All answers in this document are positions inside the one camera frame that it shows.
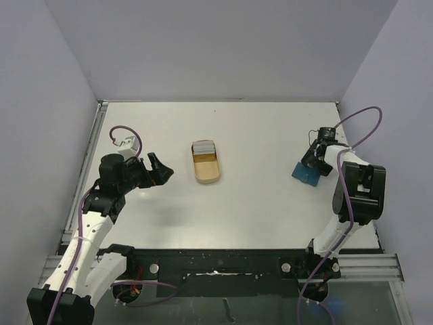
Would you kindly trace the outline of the blue leather card holder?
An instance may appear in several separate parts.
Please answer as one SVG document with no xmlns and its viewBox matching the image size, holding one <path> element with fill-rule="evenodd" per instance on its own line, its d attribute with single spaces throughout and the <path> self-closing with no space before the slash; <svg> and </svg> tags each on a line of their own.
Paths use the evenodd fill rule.
<svg viewBox="0 0 433 325">
<path fill-rule="evenodd" d="M 310 167 L 304 166 L 301 162 L 298 162 L 292 171 L 292 177 L 306 185 L 316 187 L 321 174 Z"/>
</svg>

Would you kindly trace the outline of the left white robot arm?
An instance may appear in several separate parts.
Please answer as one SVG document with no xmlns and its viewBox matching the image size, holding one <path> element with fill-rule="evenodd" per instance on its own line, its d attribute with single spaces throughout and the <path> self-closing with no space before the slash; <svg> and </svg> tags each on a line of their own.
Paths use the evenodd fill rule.
<svg viewBox="0 0 433 325">
<path fill-rule="evenodd" d="M 77 229 L 62 259 L 42 288 L 32 288 L 27 306 L 33 324 L 92 324 L 95 307 L 119 277 L 131 279 L 138 262 L 132 246 L 100 246 L 116 223 L 132 190 L 164 185 L 174 171 L 153 153 L 141 158 L 121 154 L 101 158 L 99 178 L 78 208 Z"/>
</svg>

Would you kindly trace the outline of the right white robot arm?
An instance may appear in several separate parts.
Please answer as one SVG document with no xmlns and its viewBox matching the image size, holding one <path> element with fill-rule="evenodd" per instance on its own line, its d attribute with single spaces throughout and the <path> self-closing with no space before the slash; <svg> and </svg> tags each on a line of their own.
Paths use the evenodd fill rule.
<svg viewBox="0 0 433 325">
<path fill-rule="evenodd" d="M 325 269 L 324 259 L 338 256 L 342 246 L 362 227 L 381 217 L 384 210 L 386 168 L 359 158 L 336 139 L 336 129 L 322 127 L 300 161 L 305 168 L 303 182 L 310 176 L 338 174 L 332 196 L 332 217 L 324 230 L 311 240 L 308 254 L 301 260 L 302 271 L 318 276 Z"/>
</svg>

